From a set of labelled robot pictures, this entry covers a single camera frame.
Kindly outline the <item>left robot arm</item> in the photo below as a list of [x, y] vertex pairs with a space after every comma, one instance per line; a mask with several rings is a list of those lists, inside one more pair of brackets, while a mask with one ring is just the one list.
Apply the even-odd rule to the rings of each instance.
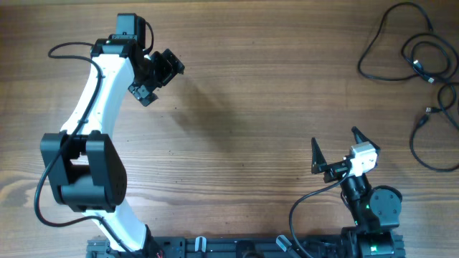
[[156, 90], [184, 72], [170, 50], [153, 50], [151, 25], [141, 16], [117, 16], [116, 31], [90, 45], [90, 75], [76, 108], [58, 133], [40, 143], [44, 172], [58, 204], [94, 221], [107, 239], [104, 255], [162, 257], [149, 227], [126, 200], [127, 173], [112, 142], [116, 118], [126, 93], [143, 106]]

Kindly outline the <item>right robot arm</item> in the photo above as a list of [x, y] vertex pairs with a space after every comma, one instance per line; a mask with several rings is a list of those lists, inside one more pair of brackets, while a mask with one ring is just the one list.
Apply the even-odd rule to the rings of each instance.
[[405, 257], [403, 236], [395, 234], [402, 211], [402, 194], [391, 186], [373, 187], [366, 174], [377, 167], [381, 148], [357, 127], [356, 144], [342, 161], [327, 163], [315, 138], [311, 139], [311, 173], [326, 183], [339, 182], [343, 202], [355, 225], [344, 227], [329, 247], [337, 257]]

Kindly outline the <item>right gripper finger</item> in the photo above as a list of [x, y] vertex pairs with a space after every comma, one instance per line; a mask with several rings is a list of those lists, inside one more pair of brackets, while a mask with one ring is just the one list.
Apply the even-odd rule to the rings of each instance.
[[376, 143], [374, 143], [372, 140], [367, 138], [356, 126], [354, 126], [351, 129], [351, 132], [353, 133], [354, 139], [357, 144], [368, 142], [372, 144], [372, 146], [374, 147], [376, 151], [381, 150], [381, 148]]
[[321, 149], [315, 138], [311, 138], [311, 173], [318, 174], [323, 173], [324, 168], [327, 166], [326, 159], [323, 157]]

